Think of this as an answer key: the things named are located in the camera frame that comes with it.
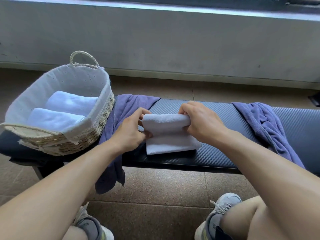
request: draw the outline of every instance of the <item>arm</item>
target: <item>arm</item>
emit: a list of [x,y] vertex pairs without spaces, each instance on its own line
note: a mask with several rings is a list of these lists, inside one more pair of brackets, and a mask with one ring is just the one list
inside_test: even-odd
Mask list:
[[289,239],[319,236],[320,179],[278,154],[226,128],[212,110],[201,103],[183,104],[189,114],[187,132],[221,150],[259,193]]
[[62,239],[79,207],[106,167],[146,138],[139,108],[110,140],[78,157],[0,207],[1,239]]

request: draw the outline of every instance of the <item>gray wall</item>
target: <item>gray wall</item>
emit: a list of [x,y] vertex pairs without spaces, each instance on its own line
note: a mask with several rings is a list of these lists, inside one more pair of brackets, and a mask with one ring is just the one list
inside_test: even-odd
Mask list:
[[320,82],[318,21],[80,4],[0,0],[0,62]]

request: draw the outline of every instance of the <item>sneaker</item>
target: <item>sneaker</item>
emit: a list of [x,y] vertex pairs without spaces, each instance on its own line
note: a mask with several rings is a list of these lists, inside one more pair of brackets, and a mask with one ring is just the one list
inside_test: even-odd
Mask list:
[[88,240],[115,240],[112,232],[102,226],[98,220],[90,215],[88,215],[87,207],[81,206],[77,215],[75,216],[73,226],[79,227],[85,231],[88,236]]
[[239,195],[235,193],[225,193],[218,198],[217,202],[210,200],[210,203],[215,207],[207,217],[206,221],[202,222],[202,224],[195,231],[194,240],[214,240],[216,227],[219,226],[223,215],[232,206],[235,206],[241,202],[242,201]]

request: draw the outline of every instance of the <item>folded white towel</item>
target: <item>folded white towel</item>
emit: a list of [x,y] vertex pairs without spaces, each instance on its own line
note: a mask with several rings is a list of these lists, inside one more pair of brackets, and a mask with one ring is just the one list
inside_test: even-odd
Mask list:
[[161,154],[196,150],[201,143],[187,134],[183,127],[191,124],[190,117],[183,114],[145,114],[143,128],[153,134],[146,141],[146,154]]
[[98,97],[83,97],[67,92],[57,91],[47,101],[44,108],[87,117]]
[[35,108],[27,121],[28,125],[62,132],[70,126],[74,126],[86,117],[77,114],[51,111],[44,108]]

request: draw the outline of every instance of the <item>hand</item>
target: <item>hand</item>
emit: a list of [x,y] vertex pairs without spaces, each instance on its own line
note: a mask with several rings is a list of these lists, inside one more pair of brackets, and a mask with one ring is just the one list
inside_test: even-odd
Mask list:
[[140,132],[138,125],[142,126],[142,118],[145,114],[151,114],[145,108],[138,108],[131,116],[125,118],[116,132],[110,138],[114,146],[118,148],[119,154],[132,151],[140,145],[142,141],[152,137],[149,132]]
[[181,105],[178,113],[190,116],[191,125],[185,130],[200,142],[216,146],[229,131],[219,116],[202,103],[189,101]]

